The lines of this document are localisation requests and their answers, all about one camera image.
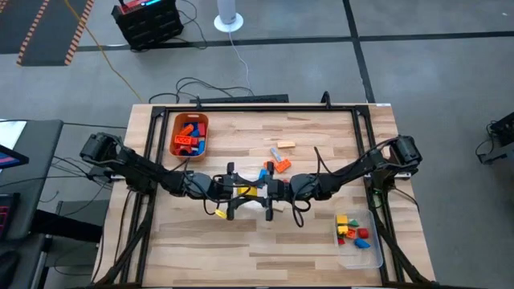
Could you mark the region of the black metal table frame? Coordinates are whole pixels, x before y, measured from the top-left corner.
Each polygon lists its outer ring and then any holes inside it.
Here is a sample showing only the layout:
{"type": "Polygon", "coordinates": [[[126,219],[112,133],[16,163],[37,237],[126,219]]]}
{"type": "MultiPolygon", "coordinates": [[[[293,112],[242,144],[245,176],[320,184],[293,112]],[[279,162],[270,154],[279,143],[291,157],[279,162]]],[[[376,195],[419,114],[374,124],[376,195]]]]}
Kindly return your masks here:
{"type": "MultiPolygon", "coordinates": [[[[193,170],[213,177],[234,173],[259,179],[270,148],[292,166],[273,178],[289,182],[296,174],[322,173],[353,163],[373,146],[399,136],[388,108],[331,104],[138,104],[133,107],[123,146],[168,170],[193,170]],[[206,156],[181,161],[169,152],[173,119],[184,112],[209,118],[206,156]],[[278,141],[295,148],[278,149],[278,141]]],[[[387,194],[394,176],[367,174],[343,186],[295,222],[285,201],[265,220],[257,201],[243,204],[232,221],[207,215],[202,200],[175,197],[158,186],[148,195],[127,183],[113,187],[98,262],[99,289],[140,287],[352,287],[432,286],[398,247],[387,194]],[[373,214],[383,265],[346,269],[339,264],[333,218],[337,210],[367,209],[373,214]]]]}

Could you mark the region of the dark side desk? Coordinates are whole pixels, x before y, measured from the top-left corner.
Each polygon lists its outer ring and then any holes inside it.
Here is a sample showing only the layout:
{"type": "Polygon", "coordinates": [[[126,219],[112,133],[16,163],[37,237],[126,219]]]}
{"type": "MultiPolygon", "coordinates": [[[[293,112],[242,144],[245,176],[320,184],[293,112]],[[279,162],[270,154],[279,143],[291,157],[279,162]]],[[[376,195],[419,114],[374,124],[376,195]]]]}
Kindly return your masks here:
{"type": "Polygon", "coordinates": [[[8,241],[29,234],[62,129],[61,120],[26,122],[14,151],[28,157],[29,162],[0,172],[0,194],[18,195],[5,237],[8,241]]]}

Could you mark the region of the black box under desk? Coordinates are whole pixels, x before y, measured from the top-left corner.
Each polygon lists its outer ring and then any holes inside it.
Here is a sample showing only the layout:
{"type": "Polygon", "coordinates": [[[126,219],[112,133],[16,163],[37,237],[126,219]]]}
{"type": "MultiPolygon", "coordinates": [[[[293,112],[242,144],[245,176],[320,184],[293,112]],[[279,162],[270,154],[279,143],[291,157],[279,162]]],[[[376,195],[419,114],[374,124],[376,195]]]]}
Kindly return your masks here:
{"type": "Polygon", "coordinates": [[[61,201],[56,213],[36,210],[30,232],[98,243],[107,210],[107,200],[61,201]]]}

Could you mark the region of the hazard-striped floor mat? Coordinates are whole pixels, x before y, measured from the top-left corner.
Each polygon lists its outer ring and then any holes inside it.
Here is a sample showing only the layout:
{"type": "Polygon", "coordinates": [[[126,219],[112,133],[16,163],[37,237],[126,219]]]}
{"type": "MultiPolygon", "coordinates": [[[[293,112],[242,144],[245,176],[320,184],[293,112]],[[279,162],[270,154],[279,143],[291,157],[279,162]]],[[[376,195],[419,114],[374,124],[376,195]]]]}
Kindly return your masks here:
{"type": "Polygon", "coordinates": [[[0,55],[20,67],[68,66],[95,0],[0,0],[0,55]]]}

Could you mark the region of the black equipment crate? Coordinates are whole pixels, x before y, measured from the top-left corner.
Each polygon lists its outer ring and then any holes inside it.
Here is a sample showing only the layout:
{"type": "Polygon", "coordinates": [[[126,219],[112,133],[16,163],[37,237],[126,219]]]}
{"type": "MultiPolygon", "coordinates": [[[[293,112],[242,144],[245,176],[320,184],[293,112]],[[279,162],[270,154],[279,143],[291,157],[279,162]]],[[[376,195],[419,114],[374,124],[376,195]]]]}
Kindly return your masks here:
{"type": "Polygon", "coordinates": [[[119,3],[112,8],[111,15],[130,48],[136,51],[170,40],[184,28],[176,0],[161,0],[129,14],[122,13],[119,3]]]}

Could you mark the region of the dark power strip bar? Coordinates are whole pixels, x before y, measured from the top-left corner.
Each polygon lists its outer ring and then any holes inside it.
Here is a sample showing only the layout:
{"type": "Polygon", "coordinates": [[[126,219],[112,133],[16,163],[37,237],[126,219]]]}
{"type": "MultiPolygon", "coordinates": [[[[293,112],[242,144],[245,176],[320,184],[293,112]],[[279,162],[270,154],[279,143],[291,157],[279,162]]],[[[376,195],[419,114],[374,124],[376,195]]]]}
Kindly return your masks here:
{"type": "Polygon", "coordinates": [[[288,103],[288,94],[200,99],[201,104],[288,103]]]}

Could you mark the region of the orange plastic bin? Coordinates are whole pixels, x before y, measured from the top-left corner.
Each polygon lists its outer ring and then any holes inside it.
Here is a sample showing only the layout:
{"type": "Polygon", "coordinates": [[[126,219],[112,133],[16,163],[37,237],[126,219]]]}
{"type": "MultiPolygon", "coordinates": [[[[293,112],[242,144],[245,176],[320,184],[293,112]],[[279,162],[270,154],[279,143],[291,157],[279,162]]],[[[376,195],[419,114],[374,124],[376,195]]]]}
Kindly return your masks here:
{"type": "Polygon", "coordinates": [[[173,119],[173,128],[171,131],[170,143],[169,143],[169,152],[172,156],[178,158],[181,161],[185,161],[186,159],[191,159],[192,161],[201,161],[206,156],[207,149],[207,140],[208,140],[208,128],[209,128],[209,118],[205,114],[201,113],[189,113],[184,112],[176,115],[173,119]],[[197,139],[197,144],[192,146],[174,144],[173,140],[176,135],[180,135],[180,131],[188,124],[193,124],[194,122],[205,123],[206,124],[206,136],[205,137],[195,137],[197,139]],[[200,140],[204,140],[206,142],[206,149],[202,155],[197,156],[177,156],[175,154],[176,149],[188,148],[191,152],[192,148],[197,148],[200,140]]]}

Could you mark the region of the clear plastic tray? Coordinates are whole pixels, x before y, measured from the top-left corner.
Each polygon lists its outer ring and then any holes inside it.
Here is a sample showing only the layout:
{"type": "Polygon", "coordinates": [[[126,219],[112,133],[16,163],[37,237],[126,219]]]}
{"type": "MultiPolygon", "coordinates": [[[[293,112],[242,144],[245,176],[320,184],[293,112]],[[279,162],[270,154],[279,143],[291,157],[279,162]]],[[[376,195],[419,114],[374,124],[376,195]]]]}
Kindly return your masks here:
{"type": "Polygon", "coordinates": [[[337,210],[333,218],[333,235],[334,244],[339,256],[339,264],[346,269],[378,269],[383,265],[383,257],[381,252],[381,245],[379,244],[379,237],[373,218],[373,214],[367,209],[354,209],[354,210],[337,210]],[[355,239],[346,238],[343,234],[337,232],[336,216],[344,214],[348,216],[349,221],[356,219],[359,227],[352,228],[346,225],[349,229],[354,229],[357,232],[358,228],[366,228],[369,231],[369,237],[364,239],[370,244],[370,248],[360,249],[354,245],[355,239]],[[344,245],[339,245],[337,239],[343,238],[344,245]]]}

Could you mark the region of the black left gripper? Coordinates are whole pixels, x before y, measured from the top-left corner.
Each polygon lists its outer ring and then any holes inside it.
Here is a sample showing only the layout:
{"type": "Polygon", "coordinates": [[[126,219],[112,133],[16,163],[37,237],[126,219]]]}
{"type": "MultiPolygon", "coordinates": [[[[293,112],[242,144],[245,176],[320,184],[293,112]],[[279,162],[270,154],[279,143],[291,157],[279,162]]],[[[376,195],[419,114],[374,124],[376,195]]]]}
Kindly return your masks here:
{"type": "Polygon", "coordinates": [[[186,194],[192,199],[202,200],[202,207],[207,215],[216,215],[215,210],[226,213],[227,219],[235,218],[235,211],[251,201],[258,201],[257,197],[246,196],[234,200],[234,187],[248,188],[262,185],[261,179],[250,180],[234,173],[234,163],[227,165],[225,174],[210,177],[204,173],[186,171],[186,194]]]}

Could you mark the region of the tilted tablet screen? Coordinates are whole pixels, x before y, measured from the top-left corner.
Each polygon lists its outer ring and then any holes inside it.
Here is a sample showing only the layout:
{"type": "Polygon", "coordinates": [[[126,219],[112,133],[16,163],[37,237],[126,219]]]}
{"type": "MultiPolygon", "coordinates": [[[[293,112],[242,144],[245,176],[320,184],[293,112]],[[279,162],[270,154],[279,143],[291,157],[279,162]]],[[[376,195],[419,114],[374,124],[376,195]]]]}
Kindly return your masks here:
{"type": "Polygon", "coordinates": [[[0,169],[28,164],[30,159],[0,144],[0,169]]]}

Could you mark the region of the backlit keyboard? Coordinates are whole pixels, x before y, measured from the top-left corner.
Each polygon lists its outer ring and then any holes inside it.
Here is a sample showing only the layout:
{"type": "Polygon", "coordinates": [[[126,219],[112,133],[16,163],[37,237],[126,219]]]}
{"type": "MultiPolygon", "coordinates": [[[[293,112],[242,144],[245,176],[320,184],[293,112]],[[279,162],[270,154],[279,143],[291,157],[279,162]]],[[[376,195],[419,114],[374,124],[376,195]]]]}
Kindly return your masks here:
{"type": "Polygon", "coordinates": [[[0,193],[0,240],[7,236],[19,198],[20,193],[0,193]]]}

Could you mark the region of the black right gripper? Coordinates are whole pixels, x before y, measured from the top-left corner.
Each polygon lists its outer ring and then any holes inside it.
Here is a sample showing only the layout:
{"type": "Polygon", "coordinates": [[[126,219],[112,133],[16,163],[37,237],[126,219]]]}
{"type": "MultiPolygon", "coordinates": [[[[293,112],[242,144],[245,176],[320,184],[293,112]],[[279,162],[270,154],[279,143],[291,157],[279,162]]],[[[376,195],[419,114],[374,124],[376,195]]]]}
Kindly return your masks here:
{"type": "Polygon", "coordinates": [[[256,198],[256,201],[266,208],[266,220],[270,222],[274,218],[272,202],[285,201],[292,207],[294,221],[303,222],[302,213],[311,209],[310,199],[317,195],[320,172],[297,174],[289,182],[274,180],[272,175],[275,172],[275,163],[272,161],[268,163],[267,172],[269,176],[261,176],[257,185],[258,189],[268,186],[267,197],[256,198]]]}

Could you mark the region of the red device with screen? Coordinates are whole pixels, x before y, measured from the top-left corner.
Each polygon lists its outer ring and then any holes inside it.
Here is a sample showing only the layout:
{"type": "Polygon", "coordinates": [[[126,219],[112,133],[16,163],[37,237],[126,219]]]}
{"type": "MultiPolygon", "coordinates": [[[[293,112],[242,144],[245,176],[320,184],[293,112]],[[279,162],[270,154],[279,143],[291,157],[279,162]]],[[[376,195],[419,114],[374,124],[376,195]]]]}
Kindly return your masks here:
{"type": "Polygon", "coordinates": [[[119,0],[120,9],[123,14],[129,14],[137,10],[143,9],[144,7],[151,6],[155,3],[159,3],[161,0],[119,0]]]}

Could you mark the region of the white round-base stand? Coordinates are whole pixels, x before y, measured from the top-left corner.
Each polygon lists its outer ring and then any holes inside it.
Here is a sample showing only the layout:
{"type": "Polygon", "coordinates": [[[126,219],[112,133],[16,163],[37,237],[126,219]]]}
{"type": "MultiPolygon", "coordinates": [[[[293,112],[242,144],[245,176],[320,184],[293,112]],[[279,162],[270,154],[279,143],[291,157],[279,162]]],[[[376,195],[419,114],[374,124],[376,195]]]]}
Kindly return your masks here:
{"type": "Polygon", "coordinates": [[[216,2],[218,15],[214,19],[214,27],[227,34],[239,30],[244,24],[244,19],[237,11],[236,0],[216,0],[216,2]]]}

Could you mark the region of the black floor device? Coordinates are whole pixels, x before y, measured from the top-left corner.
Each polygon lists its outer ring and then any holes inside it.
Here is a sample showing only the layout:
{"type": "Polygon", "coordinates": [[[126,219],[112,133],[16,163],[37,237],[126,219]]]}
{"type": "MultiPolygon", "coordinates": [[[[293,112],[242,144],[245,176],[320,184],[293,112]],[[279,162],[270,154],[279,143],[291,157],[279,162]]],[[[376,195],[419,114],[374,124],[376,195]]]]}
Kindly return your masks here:
{"type": "Polygon", "coordinates": [[[475,155],[483,165],[490,165],[499,159],[510,159],[514,161],[514,112],[506,115],[500,120],[492,120],[486,126],[486,131],[491,142],[491,148],[487,153],[478,153],[480,144],[475,150],[475,155]]]}

